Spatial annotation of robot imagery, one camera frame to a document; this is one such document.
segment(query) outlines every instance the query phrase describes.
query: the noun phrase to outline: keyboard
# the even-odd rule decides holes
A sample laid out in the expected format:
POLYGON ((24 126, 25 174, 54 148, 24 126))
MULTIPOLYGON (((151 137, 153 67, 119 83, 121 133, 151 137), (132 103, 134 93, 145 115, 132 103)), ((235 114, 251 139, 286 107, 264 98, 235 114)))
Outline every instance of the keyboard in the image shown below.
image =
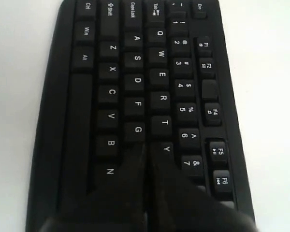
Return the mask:
POLYGON ((26 231, 114 178, 138 142, 160 143, 196 188, 253 218, 217 0, 62 3, 26 231))

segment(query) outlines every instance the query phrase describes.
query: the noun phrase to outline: white desk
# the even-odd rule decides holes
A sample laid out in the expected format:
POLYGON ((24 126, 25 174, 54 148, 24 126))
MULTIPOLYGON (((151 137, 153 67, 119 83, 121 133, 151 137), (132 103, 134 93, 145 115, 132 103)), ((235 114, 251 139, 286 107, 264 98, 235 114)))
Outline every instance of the white desk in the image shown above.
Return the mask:
MULTIPOLYGON (((61 0, 0 0, 0 232, 23 232, 44 74, 61 0)), ((262 232, 290 232, 290 0, 220 0, 262 232)))

